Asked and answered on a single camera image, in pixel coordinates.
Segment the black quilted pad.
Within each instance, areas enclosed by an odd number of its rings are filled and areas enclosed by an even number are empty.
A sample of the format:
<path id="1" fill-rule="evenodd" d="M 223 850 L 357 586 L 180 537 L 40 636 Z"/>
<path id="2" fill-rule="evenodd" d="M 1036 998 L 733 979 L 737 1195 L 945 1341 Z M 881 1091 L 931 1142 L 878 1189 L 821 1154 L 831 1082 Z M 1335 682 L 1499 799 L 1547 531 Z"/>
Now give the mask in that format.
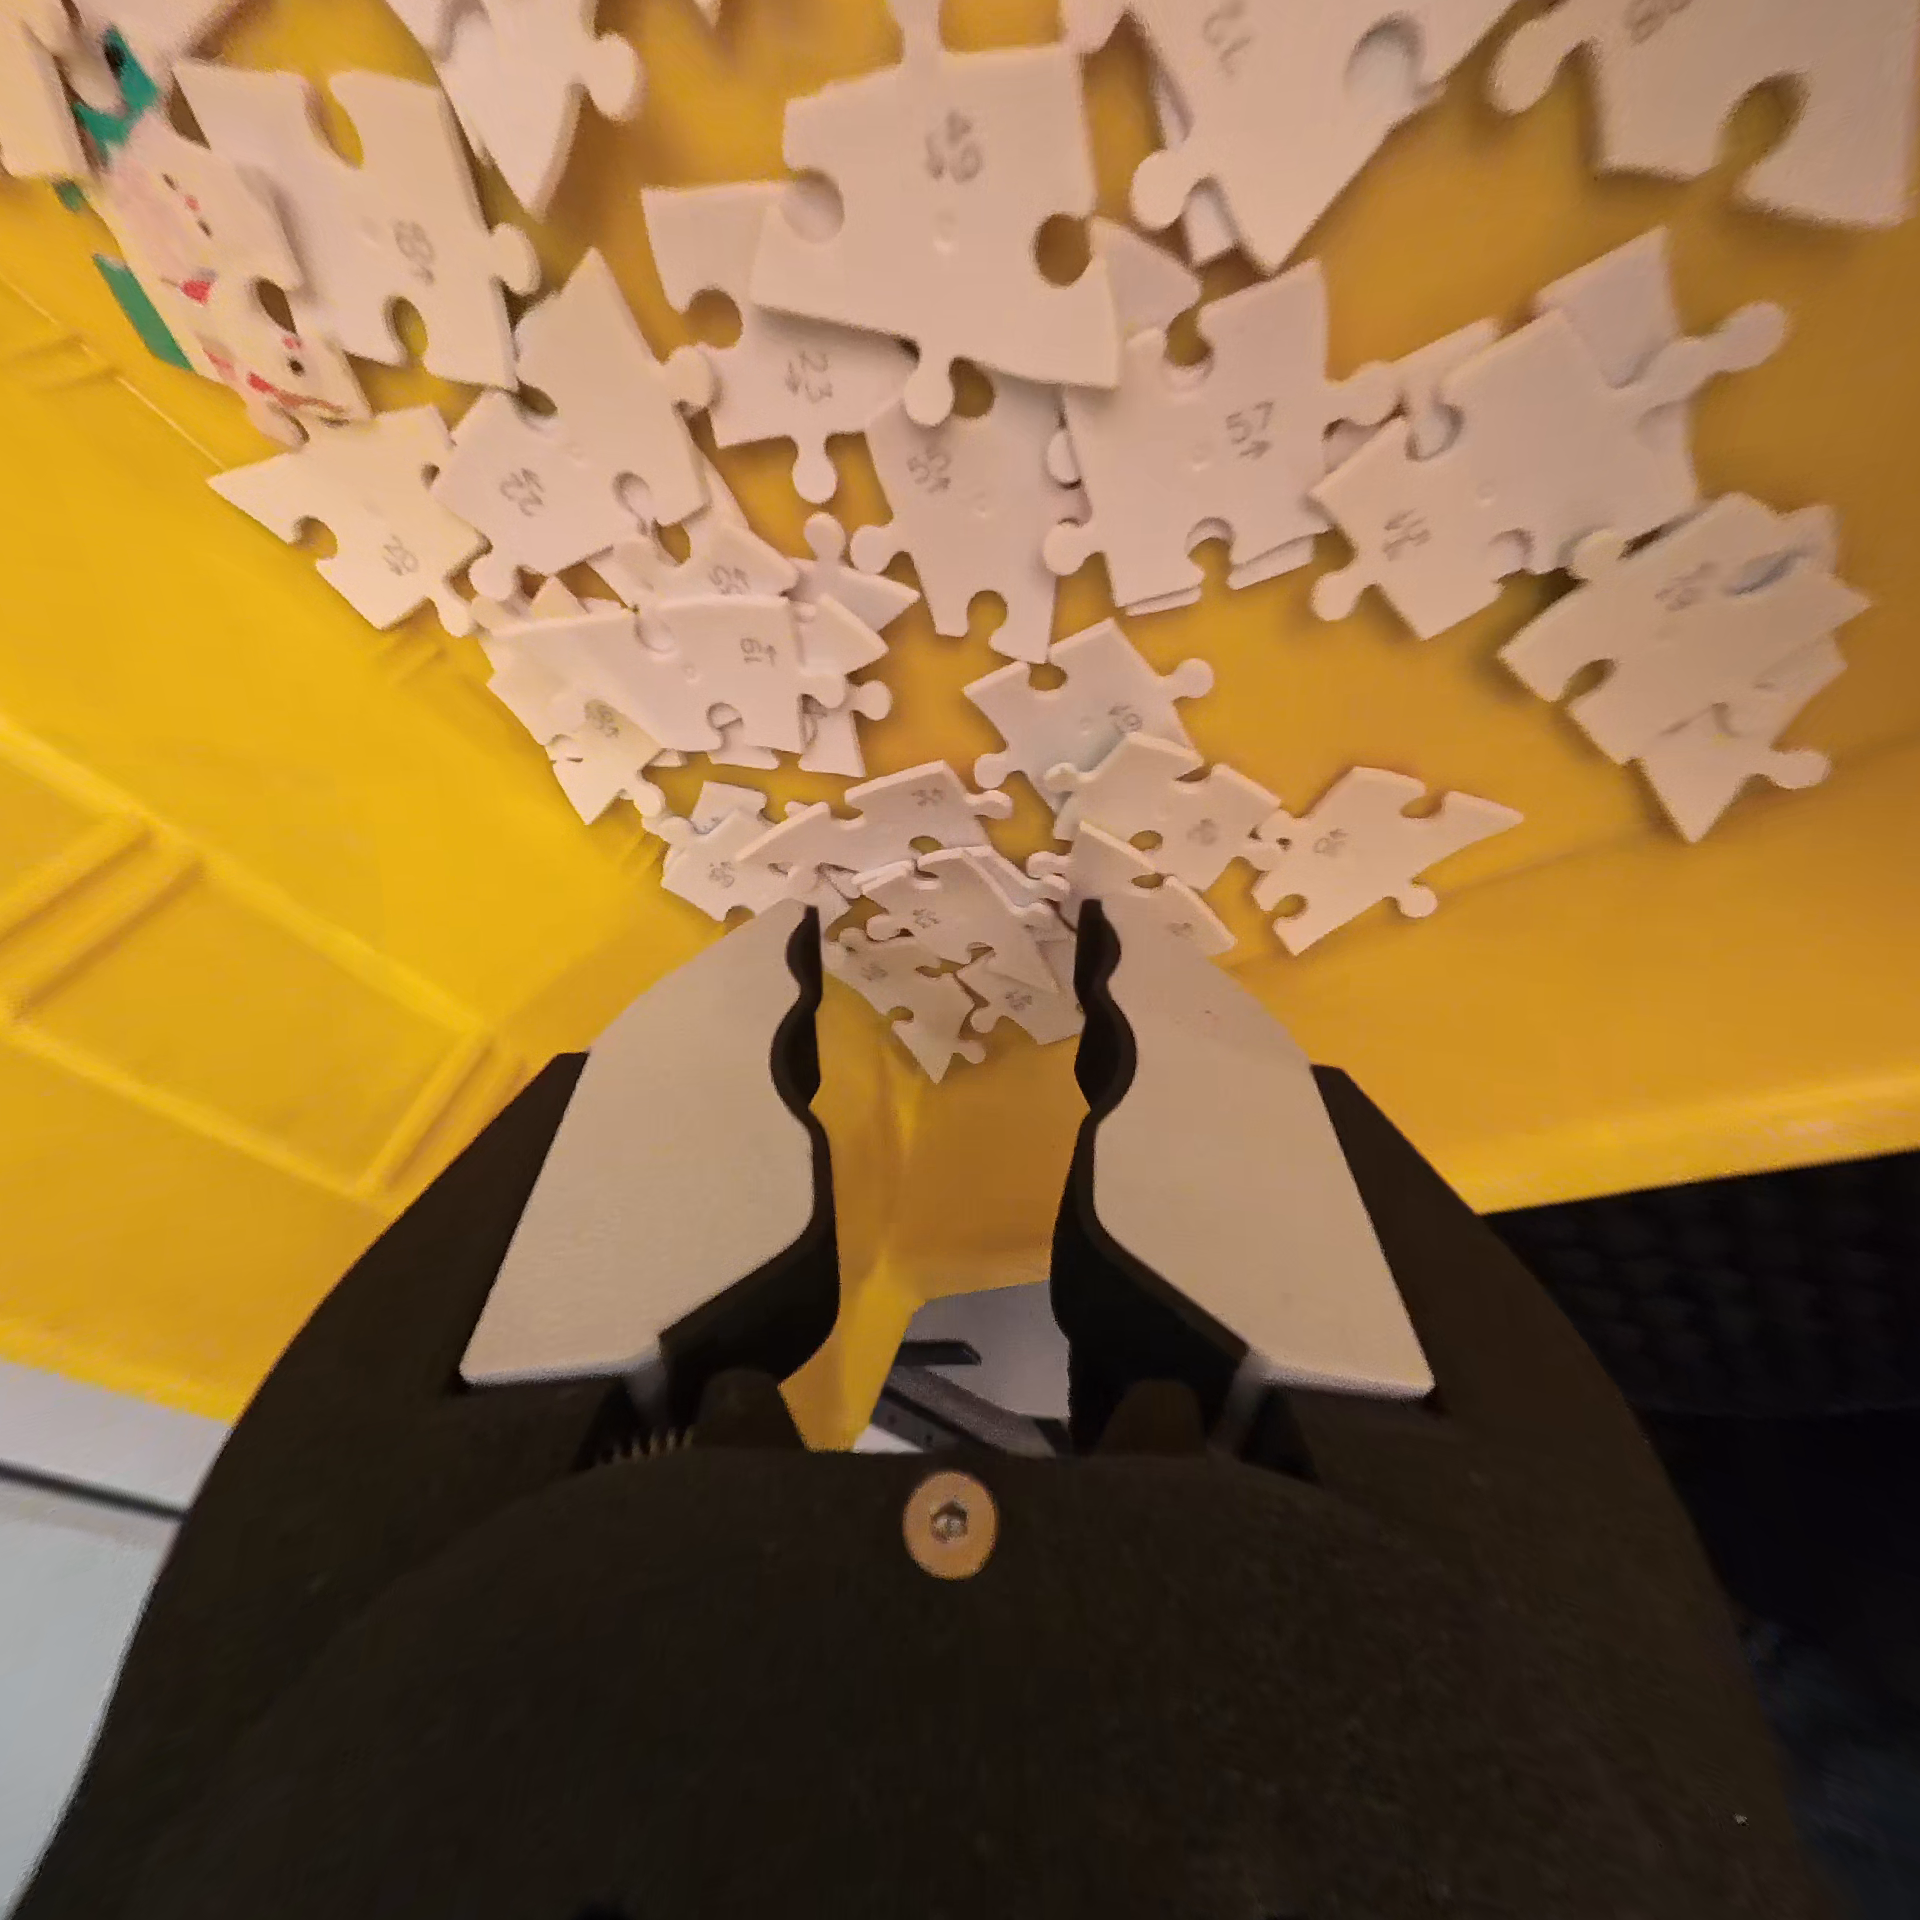
<path id="1" fill-rule="evenodd" d="M 1851 1154 L 1486 1231 L 1647 1421 L 1743 1620 L 1910 1710 L 1920 1154 Z"/>

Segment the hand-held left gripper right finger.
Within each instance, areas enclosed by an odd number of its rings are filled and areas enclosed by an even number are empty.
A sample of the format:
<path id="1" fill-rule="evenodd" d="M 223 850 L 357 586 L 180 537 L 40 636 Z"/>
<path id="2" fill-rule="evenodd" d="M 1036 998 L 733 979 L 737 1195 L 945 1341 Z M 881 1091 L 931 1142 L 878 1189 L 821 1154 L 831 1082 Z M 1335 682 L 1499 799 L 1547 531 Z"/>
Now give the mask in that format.
<path id="1" fill-rule="evenodd" d="M 1425 1404 L 1431 1356 L 1308 1047 L 1141 899 L 1075 909 L 1075 1136 L 1049 1231 L 1072 1447 L 1134 1390 L 1260 1447 L 1284 1396 Z"/>

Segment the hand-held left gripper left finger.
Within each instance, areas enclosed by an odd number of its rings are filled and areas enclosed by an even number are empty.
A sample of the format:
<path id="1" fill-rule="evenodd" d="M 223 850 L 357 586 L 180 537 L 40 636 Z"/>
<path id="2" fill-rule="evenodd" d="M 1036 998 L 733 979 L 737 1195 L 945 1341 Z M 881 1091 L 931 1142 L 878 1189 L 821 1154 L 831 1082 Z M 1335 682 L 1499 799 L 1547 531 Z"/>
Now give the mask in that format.
<path id="1" fill-rule="evenodd" d="M 593 1047 L 462 1354 L 468 1390 L 615 1383 L 693 1433 L 719 1372 L 794 1383 L 844 1313 L 821 913 L 768 909 Z"/>

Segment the pile of puzzle pieces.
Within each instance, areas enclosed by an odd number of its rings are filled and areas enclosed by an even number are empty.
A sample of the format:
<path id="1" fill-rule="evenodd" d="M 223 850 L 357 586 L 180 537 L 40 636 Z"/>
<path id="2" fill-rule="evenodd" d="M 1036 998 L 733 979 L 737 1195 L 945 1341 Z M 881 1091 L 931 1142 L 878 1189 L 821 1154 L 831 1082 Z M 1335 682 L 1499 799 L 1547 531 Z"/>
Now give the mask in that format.
<path id="1" fill-rule="evenodd" d="M 210 475 L 391 636 L 435 610 L 540 737 L 576 821 L 662 832 L 710 921 L 812 913 L 821 953 L 945 1080 L 1001 1021 L 1072 1043 L 1087 899 L 1219 953 L 1232 860 L 1284 943 L 1431 913 L 1431 860 L 1514 807 L 1345 770 L 1284 807 L 1204 760 L 1114 610 L 1204 604 L 1196 543 L 1260 586 L 1375 586 L 1435 639 L 1507 578 L 1562 600 L 1499 664 L 1640 770 L 1684 841 L 1748 791 L 1809 791 L 1780 732 L 1851 665 L 1867 600 L 1839 513 L 1695 479 L 1703 381 L 1788 339 L 1780 304 L 1673 317 L 1666 230 L 1405 359 L 1327 370 L 1300 246 L 1499 40 L 1479 99 L 1594 78 L 1594 171 L 1703 181 L 1788 86 L 1748 211 L 1910 213 L 1910 5 L 1049 5 L 794 93 L 786 181 L 648 181 L 629 213 L 662 304 L 733 339 L 652 344 L 615 266 L 545 270 L 582 111 L 696 78 L 604 5 L 391 5 L 434 78 L 233 64 L 237 5 L 8 5 L 8 181 L 110 220 L 93 253 L 154 359 L 245 400 L 277 451 Z"/>

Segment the yellow plastic bin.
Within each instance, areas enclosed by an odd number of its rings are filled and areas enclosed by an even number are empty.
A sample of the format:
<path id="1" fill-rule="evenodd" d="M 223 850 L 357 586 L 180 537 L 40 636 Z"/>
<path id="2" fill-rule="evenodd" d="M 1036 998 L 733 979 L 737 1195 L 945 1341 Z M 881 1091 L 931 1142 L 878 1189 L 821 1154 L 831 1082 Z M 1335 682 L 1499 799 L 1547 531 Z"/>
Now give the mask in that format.
<path id="1" fill-rule="evenodd" d="M 1666 230 L 1689 327 L 1780 304 L 1769 370 L 1695 392 L 1695 479 L 1830 503 L 1867 610 L 1788 726 L 1809 791 L 1748 781 L 1689 850 L 1499 645 L 1552 600 L 1407 639 L 1345 537 L 1260 586 L 1127 618 L 1217 664 L 1210 760 L 1317 807 L 1355 760 L 1522 825 L 1284 953 L 1232 860 L 1232 969 L 1479 1211 L 1830 1163 L 1910 1142 L 1910 213 L 1798 220 L 1769 190 L 1809 78 L 1729 114 L 1695 181 L 1602 171 L 1594 74 L 1505 114 L 1507 18 L 1308 230 L 1327 370 L 1522 326 Z M 110 230 L 8 181 L 8 1356 L 237 1414 L 320 1287 L 557 1056 L 710 943 L 634 812 L 576 821 L 435 610 L 372 636 L 210 475 L 271 451 L 160 370 L 93 270 Z"/>

